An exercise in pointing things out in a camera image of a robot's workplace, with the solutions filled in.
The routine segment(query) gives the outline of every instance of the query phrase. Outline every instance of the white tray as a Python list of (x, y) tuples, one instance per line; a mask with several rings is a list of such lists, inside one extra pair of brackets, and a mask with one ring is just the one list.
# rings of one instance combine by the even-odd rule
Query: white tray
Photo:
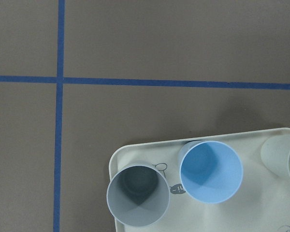
[[(216, 140), (230, 145), (241, 157), (244, 178), (238, 192), (220, 204), (204, 204), (187, 193), (171, 194), (166, 215), (157, 223), (142, 228), (125, 226), (115, 220), (117, 232), (290, 232), (290, 184), (262, 164), (260, 148), (273, 135), (290, 134), (290, 128), (190, 138), (118, 149), (109, 163), (110, 178), (134, 160), (166, 163), (164, 171), (170, 187), (180, 183), (177, 154), (193, 140)], [(180, 186), (170, 190), (179, 193)]]

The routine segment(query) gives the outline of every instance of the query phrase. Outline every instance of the horizontal blue line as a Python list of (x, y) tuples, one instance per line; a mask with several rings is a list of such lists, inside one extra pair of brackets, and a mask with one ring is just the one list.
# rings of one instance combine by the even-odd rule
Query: horizontal blue line
[(47, 76), (0, 76), (0, 82), (56, 83), (57, 79)]
[(285, 89), (290, 84), (221, 82), (221, 81), (172, 81), (172, 80), (137, 80), (108, 78), (65, 77), (64, 84), (114, 85), (114, 86), (165, 86), (165, 87), (205, 87), (205, 88), (250, 88), (250, 89)]

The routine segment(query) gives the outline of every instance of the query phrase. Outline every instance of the gray surface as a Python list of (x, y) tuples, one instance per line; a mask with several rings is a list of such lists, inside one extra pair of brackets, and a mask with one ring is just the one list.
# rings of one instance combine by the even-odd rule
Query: gray surface
[(108, 162), (121, 146), (290, 127), (290, 91), (65, 85), (61, 229), (113, 232)]
[(290, 83), (290, 1), (66, 1), (65, 76)]
[(0, 232), (52, 231), (55, 92), (0, 83)]
[(56, 76), (58, 3), (0, 0), (0, 75)]

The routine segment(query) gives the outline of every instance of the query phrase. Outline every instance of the vertical blue line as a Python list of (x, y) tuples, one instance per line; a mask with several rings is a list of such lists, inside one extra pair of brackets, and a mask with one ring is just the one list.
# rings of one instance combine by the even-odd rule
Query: vertical blue line
[(60, 231), (60, 176), (61, 176), (61, 134), (62, 134), (62, 96), (64, 62), (64, 10), (65, 1), (58, 1), (58, 43), (57, 43), (57, 88), (55, 125), (55, 165), (54, 165), (54, 232)]

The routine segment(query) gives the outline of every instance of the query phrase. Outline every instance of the blue cup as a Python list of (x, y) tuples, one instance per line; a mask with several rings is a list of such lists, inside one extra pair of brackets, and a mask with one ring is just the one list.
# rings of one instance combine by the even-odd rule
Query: blue cup
[(237, 153), (222, 142), (189, 142), (179, 151), (178, 161), (184, 190), (200, 202), (224, 202), (241, 186), (242, 162)]

